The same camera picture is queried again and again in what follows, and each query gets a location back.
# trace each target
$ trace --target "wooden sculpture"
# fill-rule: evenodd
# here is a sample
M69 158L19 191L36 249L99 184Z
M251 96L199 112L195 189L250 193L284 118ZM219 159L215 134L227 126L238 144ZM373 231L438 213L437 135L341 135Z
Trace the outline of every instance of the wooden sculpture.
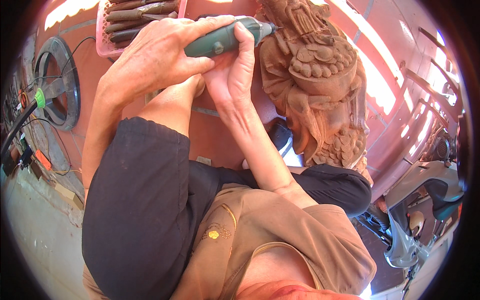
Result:
M328 4L257 0L256 18L282 27L260 46L263 89L287 118L293 148L307 166L366 169L365 70Z

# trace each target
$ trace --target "black pants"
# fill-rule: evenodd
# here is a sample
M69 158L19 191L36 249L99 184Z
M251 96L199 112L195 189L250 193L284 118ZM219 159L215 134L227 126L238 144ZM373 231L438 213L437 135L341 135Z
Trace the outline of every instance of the black pants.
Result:
M90 185L82 252L109 298L168 299L185 270L198 226L224 183L258 188L249 170L189 161L190 140L135 117L119 123ZM318 165L293 174L318 203L347 215L370 203L359 173Z

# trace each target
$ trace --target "red tile floor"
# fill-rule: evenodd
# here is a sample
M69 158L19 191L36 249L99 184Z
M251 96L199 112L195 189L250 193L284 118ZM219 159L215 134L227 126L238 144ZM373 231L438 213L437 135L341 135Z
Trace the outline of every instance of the red tile floor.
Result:
M372 196L372 200L375 200L408 168L406 163L401 162L401 150L407 146L412 150L413 155L406 155L408 159L415 159L421 153L421 143L424 141L420 139L412 147L409 142L417 137L410 137L408 132L401 136L401 133L407 124L410 124L410 128L415 124L414 118L420 112L412 112L412 109L420 97L426 99L426 93L406 79L405 68L400 70L399 66L405 61L406 68L433 84L432 68L435 67L431 65L430 58L435 58L437 48L419 33L418 27L434 35L437 30L414 0L351 0L351 6L342 0L326 2L331 7L330 19L344 30L359 49L367 72L367 125L371 129L367 140L367 158L369 172L375 182ZM98 5L70 13L72 16L60 18L44 30L47 16L62 3L64 0L51 1L42 12L38 20L36 53L51 36L62 37L72 50L83 38L95 36ZM90 7L91 3L85 1L85 5ZM190 0L185 16L195 19L204 13L254 15L257 8L255 0ZM73 58L80 80L81 114L77 126L71 132L60 132L60 136L65 143L66 149L63 151L68 152L71 158L72 168L79 169L96 86L112 63L97 55L93 40L82 43ZM262 122L267 123L277 116L275 107L262 90L258 62L252 84L252 100ZM193 105L215 110L206 90L194 100ZM144 99L139 98L125 108L123 116L133 117L143 106ZM427 121L426 129L432 121L431 116ZM213 166L241 168L244 157L220 118L193 111L190 139L190 159L203 156L211 159Z

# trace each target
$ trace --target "green rotary tool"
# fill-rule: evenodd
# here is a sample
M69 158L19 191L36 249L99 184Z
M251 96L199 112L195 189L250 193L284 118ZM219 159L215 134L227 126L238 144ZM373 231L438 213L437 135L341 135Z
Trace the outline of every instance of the green rotary tool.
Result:
M279 29L271 22L260 22L249 16L237 16L232 24L220 27L191 42L185 47L185 54L188 57L206 56L212 58L225 52L237 50L239 42L233 32L236 22L241 22L253 34L255 47L258 46L262 38L273 34Z

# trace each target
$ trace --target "motorcycle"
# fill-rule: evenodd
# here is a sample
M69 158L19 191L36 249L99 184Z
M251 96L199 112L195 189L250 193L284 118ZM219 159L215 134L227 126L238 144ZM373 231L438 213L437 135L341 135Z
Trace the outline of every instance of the motorcycle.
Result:
M384 194L386 212L370 204L363 215L356 217L387 246L384 256L390 266L408 268L402 299L443 235L446 220L462 202L464 191L459 185L457 165L451 162L456 162L456 149L451 146L455 141L442 128L438 129L420 160L412 163L404 159L411 166ZM434 230L429 242L422 244L419 239L426 219L422 212L408 213L408 209L429 199L433 203Z

